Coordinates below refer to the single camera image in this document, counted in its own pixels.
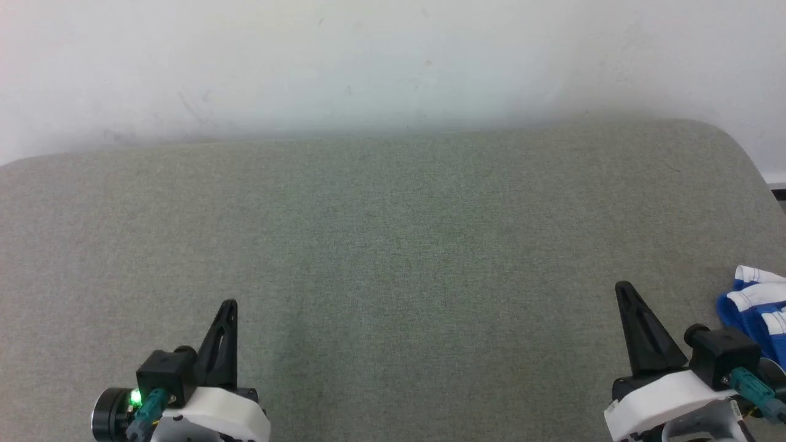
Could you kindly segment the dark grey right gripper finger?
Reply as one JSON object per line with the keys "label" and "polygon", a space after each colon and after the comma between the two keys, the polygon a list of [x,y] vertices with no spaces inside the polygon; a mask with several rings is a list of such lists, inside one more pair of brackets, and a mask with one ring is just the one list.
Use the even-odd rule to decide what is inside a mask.
{"label": "dark grey right gripper finger", "polygon": [[688,363],[671,334],[629,281],[615,283],[621,327],[634,377],[668,374]]}

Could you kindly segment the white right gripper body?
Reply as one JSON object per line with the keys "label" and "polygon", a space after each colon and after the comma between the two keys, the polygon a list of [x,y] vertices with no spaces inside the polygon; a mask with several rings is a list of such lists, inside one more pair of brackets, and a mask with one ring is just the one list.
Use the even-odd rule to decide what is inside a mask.
{"label": "white right gripper body", "polygon": [[623,441],[733,395],[734,390],[716,391],[691,370],[682,370],[614,400],[604,419],[611,439]]}

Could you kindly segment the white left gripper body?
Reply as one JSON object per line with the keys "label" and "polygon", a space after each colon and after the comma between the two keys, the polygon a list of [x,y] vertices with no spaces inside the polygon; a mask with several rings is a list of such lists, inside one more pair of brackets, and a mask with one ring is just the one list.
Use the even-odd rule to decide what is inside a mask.
{"label": "white left gripper body", "polygon": [[152,441],[268,441],[271,424],[254,389],[199,387],[182,408],[163,412]]}

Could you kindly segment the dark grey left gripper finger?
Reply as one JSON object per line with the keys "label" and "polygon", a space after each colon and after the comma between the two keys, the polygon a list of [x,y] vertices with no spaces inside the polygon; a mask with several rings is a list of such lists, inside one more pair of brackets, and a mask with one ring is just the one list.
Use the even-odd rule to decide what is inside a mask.
{"label": "dark grey left gripper finger", "polygon": [[199,386],[238,388],[238,302],[224,300],[197,352]]}

